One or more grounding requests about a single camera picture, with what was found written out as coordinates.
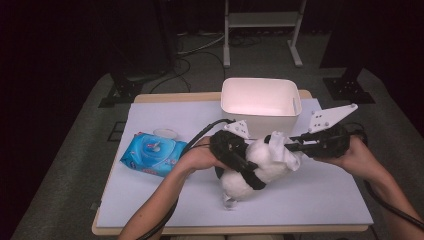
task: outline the human arm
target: human arm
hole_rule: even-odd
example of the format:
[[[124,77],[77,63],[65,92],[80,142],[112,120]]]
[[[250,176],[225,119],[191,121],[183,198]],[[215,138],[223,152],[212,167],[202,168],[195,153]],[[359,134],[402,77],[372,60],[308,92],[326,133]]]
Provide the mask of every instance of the human arm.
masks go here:
[[[178,199],[183,185],[191,173],[213,166],[227,168],[210,152],[208,144],[209,137],[204,137],[198,142],[197,147],[192,148],[180,158],[152,196],[127,222],[119,235],[120,240],[137,239],[155,227]],[[161,232],[160,230],[151,239],[159,239]]]
[[[368,181],[374,192],[386,203],[423,221],[406,198],[393,176],[377,161],[361,139],[352,136],[350,148],[339,158],[316,159],[343,168],[352,175]],[[424,230],[383,208],[392,239],[424,239]]]

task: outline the white plush toy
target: white plush toy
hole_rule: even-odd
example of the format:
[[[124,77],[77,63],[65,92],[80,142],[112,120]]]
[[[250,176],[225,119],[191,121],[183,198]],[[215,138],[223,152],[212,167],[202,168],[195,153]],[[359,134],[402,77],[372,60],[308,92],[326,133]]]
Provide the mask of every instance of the white plush toy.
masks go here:
[[[269,184],[300,167],[302,153],[292,153],[284,147],[285,143],[291,142],[283,133],[273,132],[271,136],[258,139],[247,147],[246,160],[258,165],[254,173],[261,182]],[[226,208],[234,207],[237,201],[245,200],[259,191],[254,190],[236,171],[225,170],[221,183]]]

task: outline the white plastic bin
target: white plastic bin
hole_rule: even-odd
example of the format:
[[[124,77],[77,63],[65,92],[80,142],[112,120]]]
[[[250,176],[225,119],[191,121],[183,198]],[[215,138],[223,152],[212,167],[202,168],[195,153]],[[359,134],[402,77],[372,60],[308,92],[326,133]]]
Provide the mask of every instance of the white plastic bin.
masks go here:
[[[302,111],[294,82],[269,78],[228,78],[222,85],[223,117],[246,120],[251,139],[273,131],[291,134]]]

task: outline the blue wipes package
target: blue wipes package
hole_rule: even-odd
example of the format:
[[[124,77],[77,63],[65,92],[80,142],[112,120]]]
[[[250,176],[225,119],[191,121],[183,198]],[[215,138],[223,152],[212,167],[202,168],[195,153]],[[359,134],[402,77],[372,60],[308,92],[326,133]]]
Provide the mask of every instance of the blue wipes package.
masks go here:
[[[134,136],[121,162],[127,167],[165,177],[178,162],[186,142],[147,133]]]

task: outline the hand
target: hand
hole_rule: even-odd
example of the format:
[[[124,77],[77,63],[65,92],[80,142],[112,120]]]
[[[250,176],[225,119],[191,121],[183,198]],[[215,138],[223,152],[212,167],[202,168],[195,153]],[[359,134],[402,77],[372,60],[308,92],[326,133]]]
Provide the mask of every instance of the hand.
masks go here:
[[[179,163],[191,169],[191,172],[196,170],[208,169],[211,167],[221,167],[229,169],[225,164],[215,158],[209,150],[210,137],[203,137],[196,145],[184,154]]]
[[[378,181],[389,174],[357,136],[350,138],[350,147],[345,155],[339,158],[315,158],[315,160],[334,164],[368,181]]]

